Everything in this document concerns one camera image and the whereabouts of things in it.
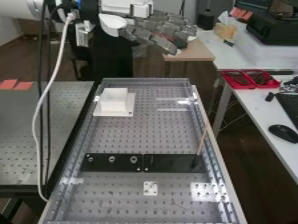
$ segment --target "table leg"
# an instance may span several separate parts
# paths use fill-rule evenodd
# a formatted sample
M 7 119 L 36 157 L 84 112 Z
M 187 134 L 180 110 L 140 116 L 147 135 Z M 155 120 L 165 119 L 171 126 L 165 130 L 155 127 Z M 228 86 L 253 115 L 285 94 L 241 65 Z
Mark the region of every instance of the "table leg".
M 216 79 L 213 84 L 213 93 L 212 93 L 212 99 L 211 99 L 209 108 L 208 108 L 208 117 L 212 115 L 212 110 L 213 110 L 215 102 L 217 98 L 219 86 L 220 86 L 220 78 Z
M 216 120 L 215 120 L 215 123 L 213 123 L 213 133 L 215 133 L 216 137 L 219 136 L 219 133 L 220 133 L 220 130 L 221 130 L 221 124 L 223 124 L 223 120 L 224 120 L 224 117 L 225 117 L 227 108 L 228 108 L 229 101 L 231 101 L 231 96 L 232 96 L 231 86 L 225 82 L 224 91 L 223 91 L 223 94 L 221 94 L 220 106 L 219 106 L 219 109 L 217 109 Z
M 12 224 L 12 222 L 7 219 L 7 217 L 4 217 L 3 214 L 0 214 L 0 223 L 2 224 Z
M 43 201 L 43 199 L 39 196 L 35 196 L 35 197 L 22 197 L 22 200 L 31 208 L 36 216 L 40 217 L 46 207 L 46 202 Z

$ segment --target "black metal bracket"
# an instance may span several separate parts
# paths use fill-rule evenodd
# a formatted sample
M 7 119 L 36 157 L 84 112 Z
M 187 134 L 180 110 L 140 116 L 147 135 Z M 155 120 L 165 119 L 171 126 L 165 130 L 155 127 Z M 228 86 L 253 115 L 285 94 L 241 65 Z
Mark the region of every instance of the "black metal bracket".
M 148 173 L 204 173 L 203 156 L 192 154 L 147 154 L 144 171 Z
M 204 173 L 203 156 L 193 154 L 86 154 L 83 172 Z
M 141 154 L 88 153 L 82 165 L 86 172 L 141 172 Z

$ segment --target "black device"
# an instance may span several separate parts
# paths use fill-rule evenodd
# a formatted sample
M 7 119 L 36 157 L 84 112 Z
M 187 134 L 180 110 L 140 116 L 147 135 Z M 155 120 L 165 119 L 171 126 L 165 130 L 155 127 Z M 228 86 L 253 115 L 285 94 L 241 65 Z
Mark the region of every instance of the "black device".
M 268 45 L 298 45 L 298 14 L 255 13 L 248 31 Z
M 298 95 L 279 93 L 276 97 L 298 129 Z
M 237 0 L 236 7 L 252 12 L 268 12 L 273 4 L 273 0 Z
M 273 99 L 275 99 L 275 93 L 271 92 L 271 93 L 268 94 L 268 97 L 267 97 L 265 100 L 267 100 L 268 102 L 272 102 Z
M 298 77 L 296 77 L 292 81 L 285 82 L 284 84 L 285 84 L 287 86 L 288 86 L 288 85 L 298 85 Z
M 281 139 L 294 144 L 298 143 L 298 134 L 296 131 L 285 125 L 273 125 L 269 127 L 269 131 Z
M 199 14 L 197 26 L 204 30 L 213 30 L 216 17 L 211 13 L 211 9 L 207 9 L 204 13 Z

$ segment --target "monitor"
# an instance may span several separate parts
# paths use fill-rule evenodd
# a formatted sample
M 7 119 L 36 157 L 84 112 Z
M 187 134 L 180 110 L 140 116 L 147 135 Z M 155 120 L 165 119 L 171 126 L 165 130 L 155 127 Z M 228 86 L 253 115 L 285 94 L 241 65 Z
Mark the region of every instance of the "monitor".
M 236 0 L 236 7 L 252 12 L 269 11 L 273 0 Z

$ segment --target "red object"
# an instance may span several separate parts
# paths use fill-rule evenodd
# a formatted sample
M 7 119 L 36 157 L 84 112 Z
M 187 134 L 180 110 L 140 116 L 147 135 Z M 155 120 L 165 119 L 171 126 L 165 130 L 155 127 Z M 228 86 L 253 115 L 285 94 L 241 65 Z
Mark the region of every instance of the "red object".
M 243 18 L 247 12 L 247 10 L 240 9 L 239 13 L 236 14 L 236 18 Z
M 18 79 L 4 80 L 0 84 L 0 90 L 11 90 L 16 85 Z
M 281 83 L 273 76 L 263 70 L 244 70 L 245 75 L 252 79 L 257 88 L 275 89 L 280 88 Z
M 255 89 L 256 83 L 249 76 L 239 70 L 224 70 L 221 75 L 233 89 Z
M 249 20 L 252 16 L 253 16 L 253 12 L 248 12 L 248 13 L 243 16 L 243 19 Z
M 28 90 L 32 87 L 32 82 L 19 82 L 14 90 Z
M 231 15 L 233 16 L 233 17 L 236 17 L 236 15 L 237 15 L 237 13 L 239 13 L 239 8 L 233 8 L 232 10 L 231 10 Z

